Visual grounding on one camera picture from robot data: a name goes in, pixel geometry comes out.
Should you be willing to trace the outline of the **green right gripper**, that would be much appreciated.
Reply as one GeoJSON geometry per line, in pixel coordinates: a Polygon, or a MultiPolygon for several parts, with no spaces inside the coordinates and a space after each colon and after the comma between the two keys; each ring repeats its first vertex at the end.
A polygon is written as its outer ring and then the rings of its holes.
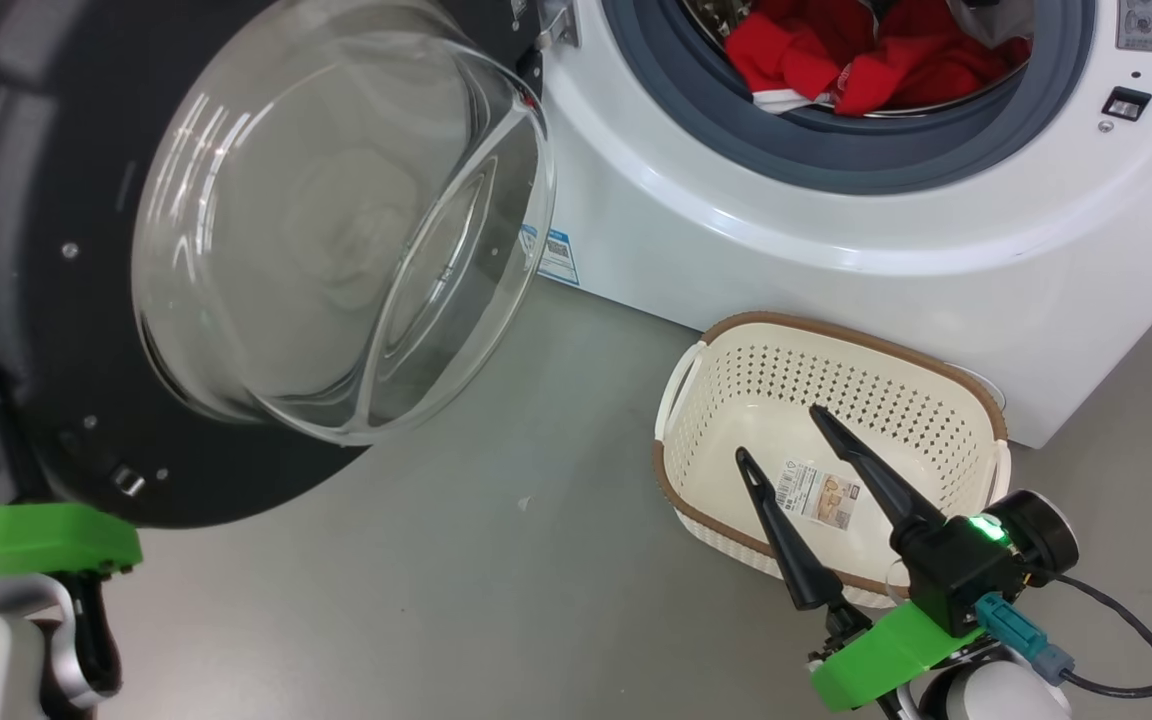
{"type": "MultiPolygon", "coordinates": [[[[902,553],[914,538],[946,524],[942,511],[838,420],[827,407],[810,406],[809,414],[831,450],[859,475],[890,523],[892,551],[902,553]]],[[[738,447],[735,461],[795,609],[817,611],[844,600],[844,584],[814,556],[778,506],[776,492],[753,455],[738,447]]],[[[810,683],[829,711],[859,708],[919,679],[982,635],[983,630],[972,626],[965,635],[955,637],[915,602],[901,602],[867,632],[861,632],[858,639],[824,660],[810,675],[810,683]]]]}

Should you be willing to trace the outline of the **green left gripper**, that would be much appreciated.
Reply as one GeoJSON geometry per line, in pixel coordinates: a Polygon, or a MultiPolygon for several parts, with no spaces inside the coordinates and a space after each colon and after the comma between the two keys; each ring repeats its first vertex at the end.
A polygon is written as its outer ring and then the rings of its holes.
{"type": "MultiPolygon", "coordinates": [[[[17,438],[0,388],[0,503],[18,503],[17,438]]],[[[145,559],[137,528],[83,503],[0,505],[0,577],[108,575],[145,559]]]]}

